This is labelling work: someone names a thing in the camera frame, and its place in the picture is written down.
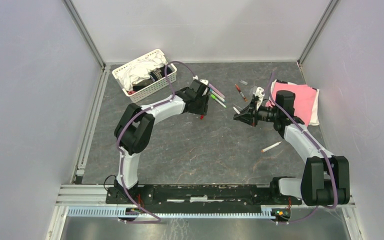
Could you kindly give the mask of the teal white marker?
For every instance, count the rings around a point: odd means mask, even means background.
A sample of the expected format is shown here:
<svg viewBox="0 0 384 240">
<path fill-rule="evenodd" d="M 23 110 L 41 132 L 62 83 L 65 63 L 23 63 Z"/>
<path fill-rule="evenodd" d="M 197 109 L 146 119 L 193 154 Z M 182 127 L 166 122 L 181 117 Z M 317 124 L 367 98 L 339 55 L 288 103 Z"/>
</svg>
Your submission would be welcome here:
<svg viewBox="0 0 384 240">
<path fill-rule="evenodd" d="M 216 93 L 215 91 L 213 91 L 212 89 L 210 89 L 210 93 L 212 96 L 214 96 L 215 98 L 217 98 L 218 100 L 220 100 L 221 102 L 225 103 L 226 100 L 224 98 L 222 98 L 218 93 Z"/>
</svg>

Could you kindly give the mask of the purple pen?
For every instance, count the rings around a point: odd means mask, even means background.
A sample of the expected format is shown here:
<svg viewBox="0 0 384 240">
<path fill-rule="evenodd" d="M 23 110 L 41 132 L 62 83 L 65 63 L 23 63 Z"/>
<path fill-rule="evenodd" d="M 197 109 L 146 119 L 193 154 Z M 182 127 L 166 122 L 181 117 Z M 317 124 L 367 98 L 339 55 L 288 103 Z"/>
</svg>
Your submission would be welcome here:
<svg viewBox="0 0 384 240">
<path fill-rule="evenodd" d="M 221 93 L 215 86 L 213 86 L 211 83 L 208 84 L 209 87 L 215 92 L 217 93 L 221 98 L 225 99 L 225 95 L 223 93 Z"/>
</svg>

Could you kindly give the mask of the red white marker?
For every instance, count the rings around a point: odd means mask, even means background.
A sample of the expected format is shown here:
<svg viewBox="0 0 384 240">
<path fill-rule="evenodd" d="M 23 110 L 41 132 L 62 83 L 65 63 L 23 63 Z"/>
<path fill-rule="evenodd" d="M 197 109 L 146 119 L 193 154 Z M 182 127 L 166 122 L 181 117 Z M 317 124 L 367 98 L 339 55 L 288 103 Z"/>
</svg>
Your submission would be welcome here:
<svg viewBox="0 0 384 240">
<path fill-rule="evenodd" d="M 236 112 L 236 114 L 240 114 L 240 111 L 236 107 L 233 107 L 233 110 Z"/>
</svg>

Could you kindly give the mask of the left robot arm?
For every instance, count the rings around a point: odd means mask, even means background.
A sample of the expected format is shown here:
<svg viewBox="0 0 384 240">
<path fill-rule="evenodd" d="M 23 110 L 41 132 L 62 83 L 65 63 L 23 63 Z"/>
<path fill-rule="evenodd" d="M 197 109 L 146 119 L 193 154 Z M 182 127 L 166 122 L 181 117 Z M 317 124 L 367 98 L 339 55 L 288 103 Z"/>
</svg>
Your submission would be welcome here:
<svg viewBox="0 0 384 240">
<path fill-rule="evenodd" d="M 210 98 L 209 81 L 194 79 L 190 86 L 147 105 L 131 103 L 119 120 L 114 136 L 119 151 L 119 170 L 116 181 L 118 197 L 125 204 L 137 198 L 138 167 L 141 153 L 147 148 L 157 124 L 173 116 L 194 114 L 205 116 Z"/>
</svg>

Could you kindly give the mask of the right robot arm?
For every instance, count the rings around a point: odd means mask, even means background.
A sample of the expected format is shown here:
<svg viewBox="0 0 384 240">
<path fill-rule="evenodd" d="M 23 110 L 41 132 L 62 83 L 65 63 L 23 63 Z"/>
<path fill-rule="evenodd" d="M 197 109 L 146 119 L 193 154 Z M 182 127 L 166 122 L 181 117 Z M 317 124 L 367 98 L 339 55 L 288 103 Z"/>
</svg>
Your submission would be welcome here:
<svg viewBox="0 0 384 240">
<path fill-rule="evenodd" d="M 289 143 L 304 162 L 301 178 L 274 177 L 269 199 L 282 204 L 296 197 L 308 206 L 334 208 L 346 205 L 351 198 L 349 161 L 324 148 L 295 115 L 295 93 L 280 90 L 273 106 L 264 106 L 264 89 L 256 87 L 248 106 L 234 115 L 234 120 L 257 126 L 261 121 L 273 123 L 273 128 Z"/>
</svg>

